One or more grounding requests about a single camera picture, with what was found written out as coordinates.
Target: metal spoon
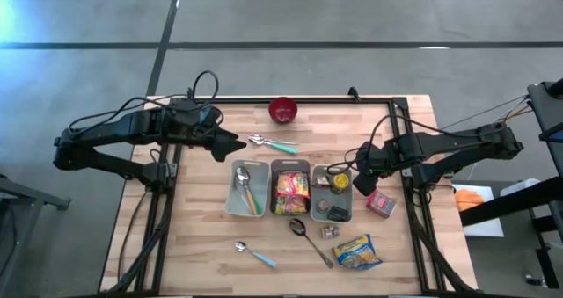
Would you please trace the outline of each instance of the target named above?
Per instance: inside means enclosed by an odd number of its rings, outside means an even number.
[[[289,227],[291,228],[291,230],[293,231],[293,233],[295,233],[298,236],[305,236],[307,238],[307,240],[309,241],[309,243],[315,248],[315,251],[317,251],[318,255],[320,255],[320,257],[325,261],[325,264],[328,266],[328,268],[333,268],[334,267],[334,263],[332,262],[331,259],[329,259],[325,253],[323,253],[321,250],[318,249],[317,245],[315,245],[310,238],[307,236],[307,228],[305,228],[305,224],[299,220],[299,219],[291,219],[291,221],[289,222]]]
[[[258,135],[258,134],[249,136],[248,141],[250,141],[252,143],[256,143],[258,145],[267,144],[267,145],[271,146],[272,148],[284,151],[286,153],[297,154],[296,149],[287,147],[285,145],[281,145],[281,144],[279,144],[280,142],[274,142],[274,141],[271,141],[271,140],[264,139],[261,135]]]
[[[267,258],[261,254],[258,254],[255,251],[252,251],[251,249],[246,247],[246,244],[242,241],[236,241],[235,242],[235,248],[237,249],[237,251],[247,251],[249,253],[251,253],[255,258],[261,260],[262,262],[268,264],[270,267],[275,268],[278,264],[275,263],[273,260],[271,260],[270,258]]]
[[[248,181],[250,180],[250,174],[243,166],[238,166],[235,169],[235,174],[237,178],[237,182],[245,188],[246,191],[246,198],[248,199],[248,204],[250,206],[251,213],[254,215],[259,215],[262,213],[260,207],[256,205],[254,202],[254,197],[250,192],[250,188],[248,187]]]

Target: butcher block tabletop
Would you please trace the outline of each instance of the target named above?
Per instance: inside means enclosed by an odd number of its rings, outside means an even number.
[[[429,96],[401,97],[407,98],[413,120],[436,127]],[[357,148],[369,139],[375,124],[389,113],[387,105],[299,104],[296,119],[288,125],[274,123],[268,115],[267,105],[215,106],[224,114],[221,127],[238,134],[242,141],[246,141],[248,135],[261,134],[279,141],[299,142],[296,146],[298,153],[291,156],[266,145],[248,143],[245,149],[229,154],[224,163],[218,163],[209,151],[183,148],[160,294],[420,294],[405,198],[398,172],[390,178],[379,180],[377,184],[378,190],[397,201],[389,219],[385,220],[368,210],[365,207],[367,198],[355,188],[352,221],[341,224],[340,236],[334,239],[321,238],[320,228],[324,224],[313,221],[308,214],[298,216],[305,223],[312,242],[335,264],[332,247],[356,236],[371,234],[376,254],[384,262],[367,271],[348,270],[337,264],[333,269],[328,269],[307,240],[296,236],[289,229],[290,217],[272,214],[269,208],[259,219],[237,217],[224,212],[233,161],[248,159],[270,164],[275,159],[298,158],[308,160],[311,168],[342,162],[346,151]],[[413,127],[414,132],[428,132],[421,127]],[[392,138],[392,129],[387,120],[377,130],[374,144],[381,147],[389,138]],[[143,164],[151,162],[151,149],[158,149],[158,146],[135,146],[133,161]],[[130,180],[126,183],[100,285],[102,291],[117,281],[121,245],[131,216],[143,194],[144,186],[138,181]],[[476,288],[454,195],[446,186],[436,188],[432,195],[430,208],[438,247],[462,279]],[[121,274],[127,271],[141,249],[149,204],[150,193],[144,198],[131,229],[122,259]],[[278,266],[270,268],[249,253],[236,251],[234,243],[237,240],[244,241],[252,250],[273,259]],[[156,251],[153,251],[148,263],[146,287],[150,287],[152,281],[155,257]],[[430,287],[435,288],[431,260],[426,251],[424,261]]]

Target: ramen noodle package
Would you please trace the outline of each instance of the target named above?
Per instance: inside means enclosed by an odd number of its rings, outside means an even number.
[[[310,198],[307,174],[295,171],[280,174],[275,197],[276,214],[306,214],[306,200]]]
[[[333,253],[340,265],[359,271],[383,263],[376,256],[376,250],[373,248],[369,234],[358,236],[350,242],[333,248]]]

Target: gray floor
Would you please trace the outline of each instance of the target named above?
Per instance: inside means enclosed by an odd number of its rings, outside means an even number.
[[[170,0],[0,0],[0,41],[158,42],[169,6]],[[562,0],[180,0],[171,41],[561,38]],[[14,297],[96,292],[123,180],[100,171],[58,171],[51,164],[53,139],[73,119],[144,95],[156,54],[0,50],[0,173],[73,200],[66,213],[43,211],[12,287]],[[342,94],[349,86],[363,94],[430,94],[438,124],[445,126],[523,95],[528,84],[561,78],[561,59],[563,49],[169,51],[157,94],[185,92],[197,73],[212,69],[222,95]],[[208,87],[201,93],[209,94]],[[487,123],[507,109],[452,130]],[[514,119],[511,127],[526,150],[510,162],[479,163],[472,178],[553,176],[533,115]],[[127,145],[104,150],[131,154]],[[463,170],[458,177],[468,174]],[[503,220],[505,229],[517,230],[510,227],[518,220]],[[533,255],[531,234],[514,237],[510,253]],[[469,245],[486,292],[560,294],[507,281],[519,280],[533,259],[524,264],[518,256],[502,256],[495,240]]]

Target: red bowl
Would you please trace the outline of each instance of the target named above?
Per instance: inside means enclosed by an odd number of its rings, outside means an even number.
[[[297,104],[290,98],[279,97],[272,100],[267,111],[275,122],[290,123],[297,116]]]

